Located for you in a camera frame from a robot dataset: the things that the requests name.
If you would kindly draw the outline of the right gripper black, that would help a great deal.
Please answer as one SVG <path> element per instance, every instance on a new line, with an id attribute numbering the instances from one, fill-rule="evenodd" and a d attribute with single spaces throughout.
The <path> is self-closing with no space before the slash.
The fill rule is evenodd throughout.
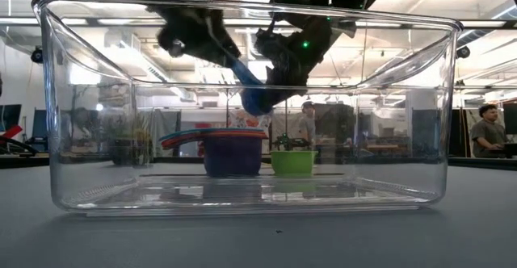
<path id="1" fill-rule="evenodd" d="M 356 9 L 358 0 L 272 0 L 276 3 L 299 6 L 338 6 Z M 271 61 L 266 67 L 265 87 L 258 90 L 258 108 L 269 113 L 273 106 L 294 95 L 307 93 L 309 72 L 322 62 L 326 52 L 342 35 L 355 36 L 353 20 L 340 21 L 331 16 L 273 13 L 267 29 L 256 34 L 255 49 Z M 276 84 L 286 86 L 280 89 Z"/>

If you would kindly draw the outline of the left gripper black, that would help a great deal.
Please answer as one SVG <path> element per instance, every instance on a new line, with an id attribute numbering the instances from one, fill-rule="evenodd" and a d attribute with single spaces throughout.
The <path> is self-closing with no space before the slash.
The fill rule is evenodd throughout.
<path id="1" fill-rule="evenodd" d="M 222 10 L 147 6 L 147 11 L 165 20 L 157 40 L 171 57 L 186 54 L 232 68 L 242 55 L 223 24 Z"/>

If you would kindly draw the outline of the blue measuring cup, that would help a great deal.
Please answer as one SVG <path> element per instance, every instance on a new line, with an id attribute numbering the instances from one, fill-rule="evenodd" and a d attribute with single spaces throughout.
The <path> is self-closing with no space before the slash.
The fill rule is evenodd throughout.
<path id="1" fill-rule="evenodd" d="M 246 86 L 241 93 L 244 109 L 253 116 L 270 114 L 273 106 L 279 102 L 275 90 L 267 89 L 238 59 L 232 59 L 230 68 L 239 82 Z"/>

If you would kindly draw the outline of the green measuring cup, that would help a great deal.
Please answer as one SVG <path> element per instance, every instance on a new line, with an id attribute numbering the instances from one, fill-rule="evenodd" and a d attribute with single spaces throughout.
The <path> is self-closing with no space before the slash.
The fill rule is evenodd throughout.
<path id="1" fill-rule="evenodd" d="M 276 176 L 308 177 L 313 173 L 316 151 L 272 151 L 271 167 Z"/>

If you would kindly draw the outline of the teal measuring cup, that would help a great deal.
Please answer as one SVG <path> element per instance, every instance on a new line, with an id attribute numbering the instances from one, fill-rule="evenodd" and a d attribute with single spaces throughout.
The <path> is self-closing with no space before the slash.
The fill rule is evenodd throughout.
<path id="1" fill-rule="evenodd" d="M 162 136 L 159 138 L 159 140 L 167 140 L 173 137 L 182 136 L 182 135 L 188 135 L 188 134 L 204 134 L 204 133 L 211 133 L 211 132 L 251 132 L 251 133 L 258 133 L 258 134 L 267 134 L 260 128 L 197 128 L 197 129 L 189 129 L 189 130 L 183 130 L 178 132 L 173 132 L 171 134 Z"/>

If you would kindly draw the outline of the purple measuring cup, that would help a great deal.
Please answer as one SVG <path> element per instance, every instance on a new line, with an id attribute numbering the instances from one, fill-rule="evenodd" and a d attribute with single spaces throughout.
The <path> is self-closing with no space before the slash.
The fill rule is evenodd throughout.
<path id="1" fill-rule="evenodd" d="M 204 139 L 204 168 L 210 177 L 254 177 L 262 164 L 262 139 L 223 136 Z"/>

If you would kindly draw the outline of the red measuring cup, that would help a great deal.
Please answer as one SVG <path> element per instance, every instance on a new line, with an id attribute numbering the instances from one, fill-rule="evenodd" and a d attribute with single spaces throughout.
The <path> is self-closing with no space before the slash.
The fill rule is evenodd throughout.
<path id="1" fill-rule="evenodd" d="M 201 137 L 179 137 L 176 139 L 163 140 L 161 145 L 164 149 L 172 149 L 176 146 L 186 144 L 193 141 L 200 141 L 208 138 L 219 138 L 219 137 L 251 137 L 251 138 L 259 138 L 257 136 L 201 136 Z"/>

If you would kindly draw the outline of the clear plastic rectangular basket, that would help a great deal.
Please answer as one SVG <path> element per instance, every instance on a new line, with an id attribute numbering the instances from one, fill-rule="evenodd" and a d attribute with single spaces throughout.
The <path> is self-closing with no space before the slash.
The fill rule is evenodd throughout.
<path id="1" fill-rule="evenodd" d="M 264 85 L 272 63 L 255 34 L 273 13 L 354 19 L 309 73 L 307 93 L 253 116 L 231 68 L 158 45 L 165 20 L 147 6 L 224 12 L 240 60 Z M 443 198 L 456 42 L 454 19 L 322 6 L 226 0 L 32 0 L 42 36 L 53 202 L 69 212 L 208 215 L 415 209 Z M 315 106 L 316 145 L 301 137 L 301 107 Z M 260 128 L 258 176 L 215 178 L 202 164 L 115 165 L 102 121 L 149 116 L 155 157 L 201 157 L 204 141 L 164 149 L 160 137 L 197 128 Z M 308 177 L 276 176 L 272 151 L 316 151 Z M 109 158 L 65 164 L 66 157 Z M 363 157 L 435 163 L 345 164 Z"/>

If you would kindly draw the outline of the person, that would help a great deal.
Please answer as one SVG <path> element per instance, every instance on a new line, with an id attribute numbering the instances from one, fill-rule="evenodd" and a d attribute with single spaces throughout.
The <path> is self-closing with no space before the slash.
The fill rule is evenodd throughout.
<path id="1" fill-rule="evenodd" d="M 304 114 L 300 121 L 301 137 L 309 143 L 309 148 L 314 149 L 316 145 L 316 124 L 315 106 L 311 101 L 304 102 L 301 107 Z"/>
<path id="2" fill-rule="evenodd" d="M 497 123 L 498 108 L 487 104 L 478 110 L 481 120 L 470 130 L 473 155 L 476 158 L 504 158 L 505 144 L 508 142 L 505 128 Z"/>

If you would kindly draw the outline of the succulent plant in black pot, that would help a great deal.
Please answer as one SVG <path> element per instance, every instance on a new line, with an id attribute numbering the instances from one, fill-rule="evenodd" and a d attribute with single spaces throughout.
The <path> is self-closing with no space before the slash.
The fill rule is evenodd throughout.
<path id="1" fill-rule="evenodd" d="M 153 160 L 149 116 L 110 114 L 102 121 L 107 152 L 115 165 L 144 166 Z"/>

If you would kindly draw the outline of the dark monitor screen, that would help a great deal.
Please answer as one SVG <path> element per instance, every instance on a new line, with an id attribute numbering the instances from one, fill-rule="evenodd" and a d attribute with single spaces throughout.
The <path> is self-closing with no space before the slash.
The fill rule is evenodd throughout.
<path id="1" fill-rule="evenodd" d="M 20 104 L 0 105 L 0 132 L 5 132 L 17 125 L 20 112 Z"/>

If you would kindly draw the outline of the red flat object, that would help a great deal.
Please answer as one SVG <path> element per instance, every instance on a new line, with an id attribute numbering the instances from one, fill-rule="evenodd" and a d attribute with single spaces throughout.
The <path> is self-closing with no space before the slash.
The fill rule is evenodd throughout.
<path id="1" fill-rule="evenodd" d="M 12 139 L 23 131 L 23 129 L 19 125 L 15 125 L 9 129 L 7 129 L 4 133 L 0 134 L 0 137 L 5 137 Z"/>

